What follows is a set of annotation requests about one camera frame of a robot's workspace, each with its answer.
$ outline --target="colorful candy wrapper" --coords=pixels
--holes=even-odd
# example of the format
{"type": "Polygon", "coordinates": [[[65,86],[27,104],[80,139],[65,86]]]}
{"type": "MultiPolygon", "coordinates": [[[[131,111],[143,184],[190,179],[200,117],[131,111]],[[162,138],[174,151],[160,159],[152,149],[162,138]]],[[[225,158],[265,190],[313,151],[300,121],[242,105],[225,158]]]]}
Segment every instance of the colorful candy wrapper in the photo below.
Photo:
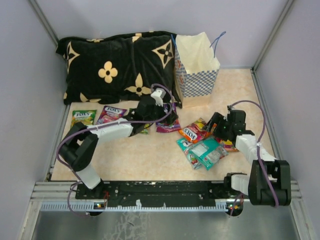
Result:
{"type": "Polygon", "coordinates": [[[126,111],[126,109],[106,105],[103,107],[103,110],[96,124],[106,124],[118,120],[119,118],[122,118],[123,115],[125,115],[126,111]]]}
{"type": "Polygon", "coordinates": [[[231,141],[227,140],[227,141],[223,141],[220,138],[215,138],[215,140],[221,145],[223,146],[223,148],[228,152],[228,153],[232,153],[232,152],[238,152],[239,150],[236,149],[236,147],[232,144],[231,141]]]}
{"type": "Polygon", "coordinates": [[[140,134],[149,134],[149,127],[151,126],[150,123],[147,123],[146,125],[144,125],[144,129],[140,132],[140,134]]]}
{"type": "Polygon", "coordinates": [[[220,159],[228,155],[228,152],[210,136],[191,146],[189,152],[205,166],[207,170],[220,159]]]}
{"type": "Polygon", "coordinates": [[[72,111],[71,128],[76,123],[83,123],[84,125],[93,125],[97,110],[75,110],[72,111]]]}
{"type": "MultiPolygon", "coordinates": [[[[173,106],[173,111],[175,113],[177,113],[176,104],[173,103],[172,106],[173,106]]],[[[168,108],[170,108],[170,106],[169,106],[169,104],[165,103],[165,104],[163,104],[163,108],[164,108],[164,112],[167,113],[168,108]]],[[[172,133],[172,132],[181,130],[181,126],[180,126],[178,118],[172,124],[166,124],[164,122],[157,122],[155,124],[155,126],[156,126],[157,133],[172,133]]]]}
{"type": "Polygon", "coordinates": [[[193,145],[192,142],[187,141],[184,137],[177,140],[176,143],[179,145],[181,150],[184,152],[186,159],[191,163],[193,169],[199,169],[202,167],[202,164],[189,152],[189,149],[193,145]]]}
{"type": "Polygon", "coordinates": [[[210,132],[203,131],[202,128],[206,125],[205,120],[199,118],[197,121],[191,123],[184,129],[180,129],[179,133],[185,137],[189,142],[197,143],[210,135],[210,132]]]}

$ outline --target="teal plastic bag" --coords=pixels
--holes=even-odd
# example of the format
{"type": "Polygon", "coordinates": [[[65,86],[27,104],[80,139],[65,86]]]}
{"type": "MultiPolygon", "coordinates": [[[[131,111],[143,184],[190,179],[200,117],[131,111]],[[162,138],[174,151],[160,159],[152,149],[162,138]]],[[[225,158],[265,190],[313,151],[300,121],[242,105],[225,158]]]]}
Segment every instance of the teal plastic bag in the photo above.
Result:
{"type": "Polygon", "coordinates": [[[177,140],[176,143],[179,145],[181,150],[184,152],[184,155],[186,156],[186,159],[189,163],[191,163],[193,169],[199,169],[201,168],[201,163],[189,152],[189,149],[193,145],[192,142],[189,142],[184,137],[177,140]]]}
{"type": "Polygon", "coordinates": [[[213,136],[193,144],[189,152],[202,163],[207,170],[212,168],[220,159],[228,155],[228,152],[213,136]]]}

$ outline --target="paper bag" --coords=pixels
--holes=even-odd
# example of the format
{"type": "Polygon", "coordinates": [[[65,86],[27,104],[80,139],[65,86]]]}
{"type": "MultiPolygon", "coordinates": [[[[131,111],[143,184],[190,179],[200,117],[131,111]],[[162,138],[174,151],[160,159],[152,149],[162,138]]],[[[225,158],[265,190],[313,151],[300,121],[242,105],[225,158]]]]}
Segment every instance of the paper bag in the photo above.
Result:
{"type": "Polygon", "coordinates": [[[177,35],[175,41],[172,38],[175,44],[176,88],[183,107],[207,105],[211,100],[220,69],[216,47],[225,33],[221,33],[213,43],[205,32],[195,36],[177,35]]]}

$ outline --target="bag handle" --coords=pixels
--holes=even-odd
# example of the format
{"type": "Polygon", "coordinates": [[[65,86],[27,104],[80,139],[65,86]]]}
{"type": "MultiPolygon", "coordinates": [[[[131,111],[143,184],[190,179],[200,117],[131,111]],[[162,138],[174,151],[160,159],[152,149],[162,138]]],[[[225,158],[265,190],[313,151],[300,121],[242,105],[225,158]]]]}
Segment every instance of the bag handle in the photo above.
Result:
{"type": "Polygon", "coordinates": [[[226,31],[224,31],[223,33],[220,34],[220,36],[218,36],[210,45],[209,48],[211,48],[211,46],[215,43],[214,45],[214,51],[213,51],[213,57],[215,58],[216,57],[216,48],[217,48],[217,44],[218,44],[218,41],[219,39],[226,34],[226,31]]]}
{"type": "Polygon", "coordinates": [[[171,34],[171,39],[172,39],[173,45],[175,46],[175,48],[177,48],[176,40],[172,34],[171,34]]]}

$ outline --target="patterned pillow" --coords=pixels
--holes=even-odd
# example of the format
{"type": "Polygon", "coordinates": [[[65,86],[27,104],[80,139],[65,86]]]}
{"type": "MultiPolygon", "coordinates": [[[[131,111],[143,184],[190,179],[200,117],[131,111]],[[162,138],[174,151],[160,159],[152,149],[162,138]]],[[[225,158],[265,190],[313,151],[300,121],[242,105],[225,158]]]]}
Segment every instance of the patterned pillow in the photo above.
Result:
{"type": "MultiPolygon", "coordinates": [[[[122,34],[105,39],[66,37],[58,42],[56,52],[67,63],[66,105],[138,101],[151,93],[154,83],[171,90],[177,105],[181,105],[175,87],[175,46],[170,32],[122,34]]],[[[164,100],[170,100],[168,94],[164,100]]]]}

